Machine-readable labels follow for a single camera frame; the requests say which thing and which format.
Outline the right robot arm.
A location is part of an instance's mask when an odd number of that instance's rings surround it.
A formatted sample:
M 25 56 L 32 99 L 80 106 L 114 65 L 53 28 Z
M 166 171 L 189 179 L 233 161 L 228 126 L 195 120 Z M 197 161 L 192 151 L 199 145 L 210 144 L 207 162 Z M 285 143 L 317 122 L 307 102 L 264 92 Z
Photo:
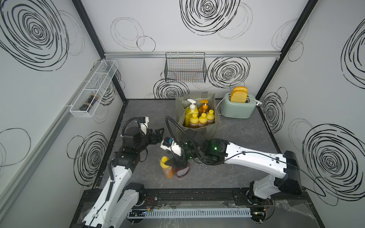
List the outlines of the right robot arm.
M 234 164 L 267 173 L 265 178 L 250 183 L 246 195 L 251 204 L 267 200 L 279 192 L 302 194 L 298 160 L 292 151 L 283 154 L 266 153 L 218 138 L 203 140 L 199 145 L 190 141 L 176 142 L 173 138 L 166 137 L 160 147 L 173 156 L 167 164 L 175 168 L 184 168 L 189 159 L 198 159 L 206 165 Z

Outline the yellow cap bottle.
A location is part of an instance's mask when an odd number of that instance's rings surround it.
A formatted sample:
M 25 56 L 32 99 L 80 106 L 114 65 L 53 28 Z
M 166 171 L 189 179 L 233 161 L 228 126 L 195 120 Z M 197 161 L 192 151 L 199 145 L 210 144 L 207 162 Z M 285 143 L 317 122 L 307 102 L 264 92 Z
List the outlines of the yellow cap bottle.
M 199 127 L 198 122 L 199 122 L 198 114 L 193 113 L 192 117 L 190 118 L 189 127 L 190 128 L 198 128 Z
M 166 156 L 162 157 L 160 160 L 160 166 L 163 169 L 164 176 L 165 176 L 165 178 L 168 178 L 168 179 L 172 178 L 174 175 L 173 167 L 165 164 L 169 160 L 170 159 Z
M 215 114 L 214 114 L 214 110 L 209 110 L 209 112 L 207 113 L 207 124 L 214 124 L 215 121 Z
M 199 117 L 198 126 L 204 127 L 206 125 L 207 125 L 207 116 L 206 113 L 202 113 L 201 116 Z

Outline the orange pump soap bottle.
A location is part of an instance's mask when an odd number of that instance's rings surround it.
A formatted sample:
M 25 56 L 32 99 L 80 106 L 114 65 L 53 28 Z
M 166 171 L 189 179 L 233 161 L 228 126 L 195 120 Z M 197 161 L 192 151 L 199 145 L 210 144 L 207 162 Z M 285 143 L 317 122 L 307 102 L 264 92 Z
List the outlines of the orange pump soap bottle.
M 209 101 L 207 99 L 204 99 L 201 100 L 200 103 L 202 104 L 202 106 L 198 109 L 199 115 L 209 112 Z

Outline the yellow pump soap bottle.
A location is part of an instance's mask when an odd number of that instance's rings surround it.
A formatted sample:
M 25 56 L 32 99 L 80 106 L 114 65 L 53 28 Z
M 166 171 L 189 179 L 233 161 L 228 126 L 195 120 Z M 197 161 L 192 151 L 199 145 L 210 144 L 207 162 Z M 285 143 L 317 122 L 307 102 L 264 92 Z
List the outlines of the yellow pump soap bottle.
M 196 101 L 193 99 L 188 98 L 187 102 L 189 102 L 190 104 L 188 105 L 187 108 L 185 108 L 185 118 L 184 118 L 184 126 L 185 127 L 189 127 L 190 125 L 190 118 L 192 117 L 193 114 L 198 114 L 198 108 L 195 105 Z

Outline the green fabric shopping bag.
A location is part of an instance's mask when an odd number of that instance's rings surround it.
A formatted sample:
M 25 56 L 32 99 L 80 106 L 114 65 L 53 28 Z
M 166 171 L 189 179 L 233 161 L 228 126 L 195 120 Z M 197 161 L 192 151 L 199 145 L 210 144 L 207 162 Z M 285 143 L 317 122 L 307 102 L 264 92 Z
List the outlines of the green fabric shopping bag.
M 186 94 L 175 99 L 176 121 L 185 130 L 192 130 L 206 139 L 213 139 L 221 120 L 215 102 L 215 93 Z

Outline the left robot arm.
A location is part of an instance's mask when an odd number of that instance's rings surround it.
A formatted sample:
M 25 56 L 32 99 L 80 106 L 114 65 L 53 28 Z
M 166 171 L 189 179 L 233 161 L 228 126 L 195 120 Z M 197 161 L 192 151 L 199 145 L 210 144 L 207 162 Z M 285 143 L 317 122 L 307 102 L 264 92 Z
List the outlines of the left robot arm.
M 110 177 L 89 213 L 73 228 L 119 228 L 135 205 L 144 202 L 144 185 L 130 183 L 140 153 L 163 140 L 164 129 L 149 129 L 146 123 L 122 129 L 123 144 L 109 163 Z

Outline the red soap bottle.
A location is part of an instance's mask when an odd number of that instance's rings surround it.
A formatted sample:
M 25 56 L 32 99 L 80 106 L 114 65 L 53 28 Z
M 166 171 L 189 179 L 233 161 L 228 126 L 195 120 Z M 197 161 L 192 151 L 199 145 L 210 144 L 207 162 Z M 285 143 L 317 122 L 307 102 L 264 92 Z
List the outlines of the red soap bottle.
M 186 167 L 176 167 L 174 169 L 175 175 L 178 178 L 182 178 L 182 177 L 186 176 L 189 171 L 190 171 L 190 165 L 189 164 L 187 164 Z

